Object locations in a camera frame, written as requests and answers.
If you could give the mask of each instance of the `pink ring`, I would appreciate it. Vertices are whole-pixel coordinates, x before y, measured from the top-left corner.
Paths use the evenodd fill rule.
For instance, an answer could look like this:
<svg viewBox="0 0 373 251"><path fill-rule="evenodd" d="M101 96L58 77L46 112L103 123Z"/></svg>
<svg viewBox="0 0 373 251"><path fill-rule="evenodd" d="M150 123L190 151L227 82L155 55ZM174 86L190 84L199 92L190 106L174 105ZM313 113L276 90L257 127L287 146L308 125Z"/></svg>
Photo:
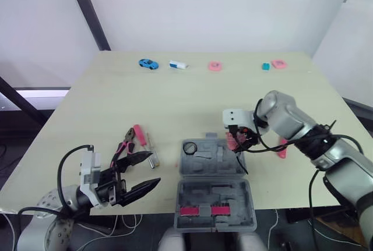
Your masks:
<svg viewBox="0 0 373 251"><path fill-rule="evenodd" d="M213 72L218 72L221 70L221 62L218 61L211 61L209 62L209 70Z"/></svg>

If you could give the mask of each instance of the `gray tool case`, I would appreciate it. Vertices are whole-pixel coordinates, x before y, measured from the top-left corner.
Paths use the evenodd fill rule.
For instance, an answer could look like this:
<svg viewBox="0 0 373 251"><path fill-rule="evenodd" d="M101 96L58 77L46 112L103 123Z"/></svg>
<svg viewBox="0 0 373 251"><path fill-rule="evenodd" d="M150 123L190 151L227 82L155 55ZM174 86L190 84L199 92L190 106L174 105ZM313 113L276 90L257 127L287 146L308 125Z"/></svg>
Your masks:
<svg viewBox="0 0 373 251"><path fill-rule="evenodd" d="M183 145L193 142L197 151L184 153ZM182 142L174 228L180 232L252 232L256 217L249 182L237 162L245 167L243 153L228 149L225 139L207 133L206 139ZM212 215L211 206L229 206L230 215ZM198 216L181 216L181 208L199 208Z"/></svg>

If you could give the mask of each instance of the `table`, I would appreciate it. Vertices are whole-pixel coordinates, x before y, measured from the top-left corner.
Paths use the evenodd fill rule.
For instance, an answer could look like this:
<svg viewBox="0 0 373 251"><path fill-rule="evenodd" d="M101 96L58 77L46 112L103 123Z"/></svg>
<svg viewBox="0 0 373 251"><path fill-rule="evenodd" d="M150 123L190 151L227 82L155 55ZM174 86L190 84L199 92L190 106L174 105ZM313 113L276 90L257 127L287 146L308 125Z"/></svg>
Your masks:
<svg viewBox="0 0 373 251"><path fill-rule="evenodd" d="M141 68L141 58L159 62L159 69ZM190 67L171 69L167 66L170 59ZM261 64L272 59L285 60L288 68L263 71ZM221 61L223 70L209 71L211 60ZM92 209L91 214L173 213L181 178L181 141L203 138L206 132L217 132L223 138L222 111L253 109L271 90L295 97L297 105L319 123L336 119L333 133L356 138L372 159L371 137L305 53L104 51L73 85L2 188L0 208L15 213L36 205L57 186L62 156L78 145L93 144L102 154L102 168L107 168L118 142L138 123L153 138L161 165L151 170L145 161L130 167L124 175L127 187L156 177L161 182L126 207ZM274 132L263 139L270 146L279 142ZM79 184L81 155L75 153L66 161L64 186ZM245 156L256 209L308 207L308 183L315 168L294 146L288 148L284 160L275 153ZM321 176L314 183L313 200L315 206L337 204Z"/></svg>

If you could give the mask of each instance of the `white cable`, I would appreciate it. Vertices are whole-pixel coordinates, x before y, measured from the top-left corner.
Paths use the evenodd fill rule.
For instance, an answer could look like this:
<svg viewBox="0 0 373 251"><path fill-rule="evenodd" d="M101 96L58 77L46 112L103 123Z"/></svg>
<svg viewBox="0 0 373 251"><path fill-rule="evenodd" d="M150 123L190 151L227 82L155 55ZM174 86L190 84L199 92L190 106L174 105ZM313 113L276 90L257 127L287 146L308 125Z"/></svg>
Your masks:
<svg viewBox="0 0 373 251"><path fill-rule="evenodd" d="M335 242L340 242L340 243L347 243L347 244L351 244L351 245L355 245L355 246L361 246L360 244L357 244L357 243L353 243L353 242L349 242L349 241L339 241L338 239L334 239L334 238L330 238L324 234L322 234L321 232L319 232L316 228L315 228L315 231L320 234L321 236L323 236L324 238L327 238L331 241L335 241Z"/></svg>
<svg viewBox="0 0 373 251"><path fill-rule="evenodd" d="M114 223L114 227L113 227L113 229L112 229L112 232L109 234L109 235L104 235L104 236L102 236L101 238L95 238L95 239L92 239L91 241L88 241L87 243L85 243L84 245L82 245L77 251L81 251L81 250L83 250L88 244L90 244L91 242L94 242L94 241L97 241L97 240L99 240L99 239L104 239L104 238L120 238L121 236L126 236L126 235L130 235L130 234L132 234L134 231L135 231L135 229L136 229L136 227L138 226L138 225L140 225L140 223L141 223L141 220L142 220L142 214L141 214L141 216L140 216L140 221L139 221L139 223L137 223L137 219L136 219L136 215L134 215L134 217L135 217L135 226L134 226L134 228L133 228L133 230L131 231L131 232L129 232L129 233L127 233L127 234L124 234L124 235L113 235L113 233L114 233L114 231L115 231L115 226L117 225L117 221L118 221L118 216L116 216L116 218L115 218L115 223ZM126 225L126 223L124 222L124 217L123 217L123 215L122 215L122 221L123 221L123 224L125 224ZM88 228L89 230L92 230L92 231L94 231L94 232L98 232L99 234L101 234L101 232L99 232L99 231L96 231L95 229L91 229L91 228Z"/></svg>
<svg viewBox="0 0 373 251"><path fill-rule="evenodd" d="M138 225L140 225L140 223L141 223L141 221L142 221L142 214L140 214L140 221L139 221L137 224L136 224L136 221L137 221L137 219L136 219L136 214L134 214L133 216L134 216L134 218L135 218L135 225L134 225L134 226L129 226L129 225L127 225L126 222L124 221L124 215L122 215L122 222L123 222L123 224L124 224L127 228L129 228L129 229L136 228Z"/></svg>
<svg viewBox="0 0 373 251"><path fill-rule="evenodd" d="M277 224L279 223L279 214L277 212L277 209L275 209L275 212L276 212L276 222L273 224L272 227L269 228L269 231L268 231L268 244L267 244L268 251L269 251L270 232L272 232L272 230L274 229L274 227L277 226Z"/></svg>
<svg viewBox="0 0 373 251"><path fill-rule="evenodd" d="M113 236L110 236L110 238L120 238L121 236L126 236L126 235L130 235L132 234L134 231L135 231L136 228L134 228L131 232L129 232L128 234L125 234L125 235L113 235ZM84 244L83 246L81 246L77 251L80 251L82 250L84 247L86 247L88 244L90 244L91 242L94 242L94 241L97 241L99 239L104 239L104 238L109 238L109 236L103 236L102 238L95 238L95 239L92 239L91 241L88 241L86 244Z"/></svg>
<svg viewBox="0 0 373 251"><path fill-rule="evenodd" d="M10 225L10 228L11 228L11 230L12 230L12 234L13 234L13 245L12 245L12 249L11 249L11 251L13 251L13 250L14 250L14 247L15 247L15 244L16 244L16 234L14 233L14 227L13 227L12 222L11 222L10 219L8 218L8 216L7 216L4 212L2 212L2 211L0 211L0 212L2 213L2 215L4 215L5 219L8 221L8 223L9 223L9 225Z"/></svg>
<svg viewBox="0 0 373 251"><path fill-rule="evenodd" d="M114 226L112 228L112 231L109 235L105 235L105 236L102 236L101 238L109 238L109 237L112 237L114 231L115 231L115 227L117 226L117 222L118 222L118 216L115 217L115 221L114 221ZM101 239L101 238L95 238L95 239L92 239L91 241L88 241L87 243L85 243L84 245L82 245L81 247L78 248L77 251L80 251L80 250L83 250L88 244L90 244L92 241L95 241L96 239Z"/></svg>
<svg viewBox="0 0 373 251"><path fill-rule="evenodd" d="M105 234L105 233L103 233L103 232L100 232L100 231L98 231L98 230L96 230L96 229L93 229L93 228L89 228L89 227L87 227L87 226L84 226L83 224L78 224L78 226L81 226L82 228L87 229L87 230L89 230L89 231L96 232L96 233L98 233L98 234L100 234L100 235L103 235L103 236L109 236L108 234Z"/></svg>

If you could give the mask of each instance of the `white wall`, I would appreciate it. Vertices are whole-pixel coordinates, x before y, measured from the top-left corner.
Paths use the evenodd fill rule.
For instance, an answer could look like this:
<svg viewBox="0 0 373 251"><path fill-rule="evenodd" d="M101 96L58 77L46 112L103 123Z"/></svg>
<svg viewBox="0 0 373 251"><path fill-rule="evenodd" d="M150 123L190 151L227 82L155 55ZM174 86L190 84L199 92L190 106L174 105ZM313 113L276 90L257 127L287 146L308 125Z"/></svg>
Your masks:
<svg viewBox="0 0 373 251"><path fill-rule="evenodd" d="M314 62L342 97L373 107L373 0L347 0Z"/></svg>
<svg viewBox="0 0 373 251"><path fill-rule="evenodd" d="M309 54L342 1L92 0L114 50Z"/></svg>
<svg viewBox="0 0 373 251"><path fill-rule="evenodd" d="M70 86L97 53L76 0L0 0L0 76L13 87Z"/></svg>
<svg viewBox="0 0 373 251"><path fill-rule="evenodd" d="M92 0L114 50L313 54L342 0ZM98 51L75 0L0 0L0 75L70 86Z"/></svg>

